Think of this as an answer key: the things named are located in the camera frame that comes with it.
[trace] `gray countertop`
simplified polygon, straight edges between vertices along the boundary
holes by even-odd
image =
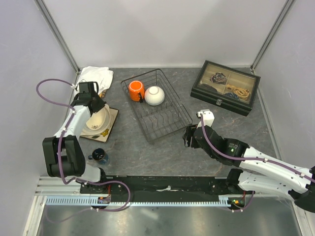
[[[155,176],[227,176],[231,167],[211,159],[203,150],[184,147],[183,132],[167,137],[154,145],[147,143],[132,113],[120,82],[132,76],[150,71],[149,68],[112,69],[114,78],[104,100],[119,114],[109,139],[101,143],[85,138],[79,142],[84,155],[96,148],[104,149],[109,155],[109,163],[98,165],[108,175],[155,175]],[[190,90],[200,68],[164,68],[173,88],[183,105],[198,123],[196,112],[210,109],[215,115],[213,129],[223,137],[239,139],[261,152],[274,156],[271,138],[256,97],[252,111],[247,117],[225,110],[215,105],[190,97]]]

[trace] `mug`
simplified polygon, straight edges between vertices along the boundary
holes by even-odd
[[[105,165],[108,162],[108,155],[103,149],[97,148],[93,151],[92,155],[88,156],[88,159],[94,160],[101,165]]]
[[[132,81],[129,84],[129,94],[132,101],[143,102],[144,84],[138,80]]]

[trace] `jewelry box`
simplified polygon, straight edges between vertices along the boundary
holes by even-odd
[[[191,97],[247,116],[260,77],[206,60],[191,89]]]

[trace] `white towel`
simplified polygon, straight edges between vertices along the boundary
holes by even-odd
[[[97,82],[99,88],[98,94],[100,94],[103,90],[109,89],[113,81],[113,74],[114,72],[109,70],[108,67],[88,66],[82,69],[76,86],[78,86],[80,82]],[[78,92],[79,87],[74,91],[74,95]]]

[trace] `metal frame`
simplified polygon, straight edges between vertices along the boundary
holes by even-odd
[[[35,236],[38,233],[40,220],[46,203],[45,196],[34,196],[28,219],[23,231],[23,236]]]
[[[34,0],[34,1],[35,1],[36,5],[38,6],[39,10],[41,11],[44,19],[46,20],[50,30],[52,31],[53,35],[55,36],[56,40],[58,41],[61,49],[63,50],[66,57],[68,58],[72,68],[77,73],[79,73],[80,68],[79,68],[78,64],[76,63],[73,55],[71,54],[70,49],[68,48],[67,44],[65,43],[65,40],[64,40],[62,34],[60,33],[53,17],[51,16],[46,4],[44,3],[43,0]]]
[[[80,187],[74,181],[65,185],[58,177],[40,177],[35,196],[77,196],[80,194]]]
[[[253,61],[251,68],[255,69],[258,65],[258,63],[260,62],[262,56],[265,54],[267,48],[269,47],[272,39],[275,37],[278,29],[280,28],[282,22],[284,21],[285,16],[287,15],[287,13],[289,12],[289,10],[291,9],[291,7],[293,6],[295,0],[286,0],[283,8],[281,9],[281,12],[279,14],[279,16],[277,17],[274,25],[272,26],[271,30],[269,31],[267,38],[265,39],[264,43],[262,44],[255,60]]]
[[[306,212],[303,209],[297,207],[295,204],[293,204],[293,209],[302,235],[313,236],[314,233],[312,227],[310,226],[310,221],[306,216]]]

